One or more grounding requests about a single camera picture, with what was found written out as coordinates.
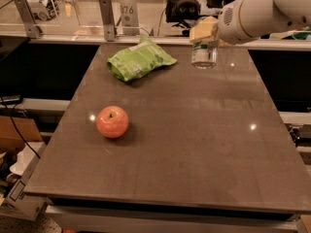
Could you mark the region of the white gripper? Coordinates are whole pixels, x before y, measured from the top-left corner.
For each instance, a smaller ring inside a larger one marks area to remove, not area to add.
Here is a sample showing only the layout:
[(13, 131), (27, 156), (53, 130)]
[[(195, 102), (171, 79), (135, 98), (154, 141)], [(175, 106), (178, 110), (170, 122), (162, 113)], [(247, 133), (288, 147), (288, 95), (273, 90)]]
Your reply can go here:
[(248, 35), (240, 22), (240, 9), (243, 0), (235, 0), (225, 5), (215, 17), (201, 17), (198, 24), (190, 30), (190, 42), (211, 42), (217, 38), (217, 24), (219, 38), (229, 44), (242, 44), (248, 39)]

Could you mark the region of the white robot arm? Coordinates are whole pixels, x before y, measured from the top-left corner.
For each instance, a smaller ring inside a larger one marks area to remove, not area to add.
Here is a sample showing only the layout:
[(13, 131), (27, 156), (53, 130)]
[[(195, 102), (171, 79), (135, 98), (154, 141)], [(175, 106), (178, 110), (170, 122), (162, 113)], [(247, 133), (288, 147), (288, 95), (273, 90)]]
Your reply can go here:
[(238, 45), (310, 25), (311, 0), (234, 0), (218, 18), (200, 19), (190, 30), (190, 42), (222, 40)]

